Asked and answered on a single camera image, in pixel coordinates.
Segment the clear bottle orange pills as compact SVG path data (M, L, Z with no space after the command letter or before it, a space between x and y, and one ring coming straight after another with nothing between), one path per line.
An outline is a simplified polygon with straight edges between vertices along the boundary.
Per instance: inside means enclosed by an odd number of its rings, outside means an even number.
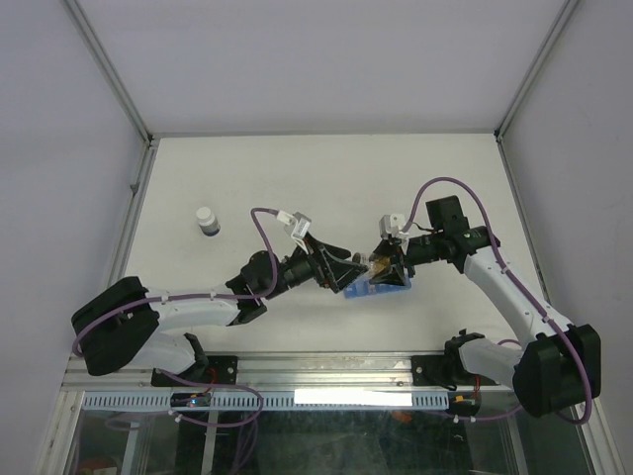
M360 253L362 258L360 264L367 267L367 274L371 277L380 274L390 268L389 258L372 258L371 253Z

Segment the blue weekly pill organizer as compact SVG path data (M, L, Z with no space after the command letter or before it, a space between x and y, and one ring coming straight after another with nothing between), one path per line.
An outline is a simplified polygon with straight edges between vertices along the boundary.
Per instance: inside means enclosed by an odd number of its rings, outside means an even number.
M356 278L349 286L347 286L342 295L345 299L357 299L372 297L382 294L407 291L411 288L411 282L406 275L405 284L403 286L394 284L372 284L370 282L370 274L365 272Z

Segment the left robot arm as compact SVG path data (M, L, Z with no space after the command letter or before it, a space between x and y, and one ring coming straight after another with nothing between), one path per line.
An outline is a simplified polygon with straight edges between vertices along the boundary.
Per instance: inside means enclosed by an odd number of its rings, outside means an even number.
M339 293L367 269L349 250L307 236L284 258L266 250L252 254L235 277L211 291L175 295L125 277L74 313L73 351L91 376L153 368L196 384L208 362L192 328L246 325L266 313L266 301L310 280Z

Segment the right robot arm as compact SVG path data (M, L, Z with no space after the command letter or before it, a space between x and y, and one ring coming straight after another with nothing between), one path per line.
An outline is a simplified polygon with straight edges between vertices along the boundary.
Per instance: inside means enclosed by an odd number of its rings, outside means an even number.
M370 255L374 285L404 287L416 268L445 261L492 302L516 342L505 347L478 332L460 331L444 344L439 361L424 370L436 385L454 390L483 377L513 390L532 417L589 405L601 391L601 341L589 325L576 326L531 293L500 252L486 226L471 227L456 196L426 205L431 227L410 237L406 218L379 221L381 241Z

